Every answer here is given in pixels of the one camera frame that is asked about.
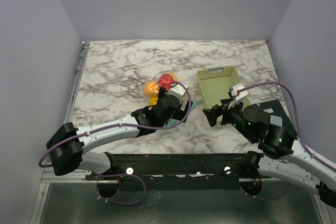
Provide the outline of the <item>red apple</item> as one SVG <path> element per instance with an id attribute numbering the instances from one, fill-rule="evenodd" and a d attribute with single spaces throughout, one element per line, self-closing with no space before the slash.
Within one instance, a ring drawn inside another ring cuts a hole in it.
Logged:
<path id="1" fill-rule="evenodd" d="M 158 80 L 158 85 L 160 88 L 169 90 L 174 82 L 175 82 L 174 79 L 169 74 L 165 73 L 162 76 L 160 76 Z"/>

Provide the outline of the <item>yellow lemon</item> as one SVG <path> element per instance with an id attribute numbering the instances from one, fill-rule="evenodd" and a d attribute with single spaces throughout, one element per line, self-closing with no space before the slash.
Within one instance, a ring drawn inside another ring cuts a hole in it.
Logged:
<path id="1" fill-rule="evenodd" d="M 157 104 L 157 101 L 158 101 L 158 97 L 151 97 L 149 99 L 149 105 L 152 106 L 152 105 L 156 105 Z"/>

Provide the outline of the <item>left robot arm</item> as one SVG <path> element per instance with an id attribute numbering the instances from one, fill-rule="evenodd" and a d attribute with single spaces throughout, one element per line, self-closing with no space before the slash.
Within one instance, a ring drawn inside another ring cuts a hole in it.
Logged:
<path id="1" fill-rule="evenodd" d="M 171 119 L 182 124 L 192 104 L 188 86 L 175 82 L 169 90 L 160 89 L 155 105 L 137 109 L 119 120 L 89 127 L 74 127 L 71 122 L 65 123 L 46 144 L 50 167 L 56 176 L 82 169 L 110 179 L 117 171 L 112 155 L 98 154 L 93 149 L 118 140 L 167 130 Z"/>

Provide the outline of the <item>orange tangerine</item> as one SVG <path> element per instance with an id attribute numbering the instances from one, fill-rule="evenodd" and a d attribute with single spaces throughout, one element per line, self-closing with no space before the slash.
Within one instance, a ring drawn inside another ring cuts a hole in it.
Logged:
<path id="1" fill-rule="evenodd" d="M 159 90 L 160 86 L 156 81 L 148 81 L 143 85 L 142 93 L 145 97 L 157 97 Z"/>

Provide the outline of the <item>clear zip top bag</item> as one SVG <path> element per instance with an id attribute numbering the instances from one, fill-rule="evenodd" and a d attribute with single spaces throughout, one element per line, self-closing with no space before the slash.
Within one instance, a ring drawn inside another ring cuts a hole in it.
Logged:
<path id="1" fill-rule="evenodd" d="M 150 80 L 150 81 L 156 81 L 157 83 L 158 83 L 158 80 L 159 80 L 159 78 L 158 79 L 153 79 L 153 80 Z M 159 90 L 159 94 L 158 94 L 158 99 L 159 98 L 162 98 L 162 97 L 165 97 L 165 95 L 168 93 L 168 91 L 169 90 L 166 90 L 166 89 L 164 89 L 164 88 L 160 88 L 160 90 Z"/>

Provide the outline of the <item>pale green plastic basket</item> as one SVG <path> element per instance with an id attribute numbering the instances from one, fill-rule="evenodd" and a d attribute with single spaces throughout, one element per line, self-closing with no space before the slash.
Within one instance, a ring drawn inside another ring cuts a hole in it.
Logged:
<path id="1" fill-rule="evenodd" d="M 197 71 L 197 84 L 204 108 L 220 104 L 221 99 L 229 98 L 228 90 L 241 83 L 234 66 L 214 67 Z"/>

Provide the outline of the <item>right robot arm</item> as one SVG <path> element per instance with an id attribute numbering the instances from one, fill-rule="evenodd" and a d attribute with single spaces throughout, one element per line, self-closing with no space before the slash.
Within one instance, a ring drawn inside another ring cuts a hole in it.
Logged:
<path id="1" fill-rule="evenodd" d="M 335 207 L 335 172 L 314 160 L 296 133 L 275 124 L 276 116 L 259 105 L 244 107 L 239 103 L 230 108 L 229 102 L 223 99 L 222 105 L 203 109 L 203 113 L 211 127 L 221 117 L 221 125 L 232 125 L 250 143 L 258 145 L 260 152 L 249 151 L 242 159 L 240 170 L 246 177 L 274 177 L 304 186 Z"/>

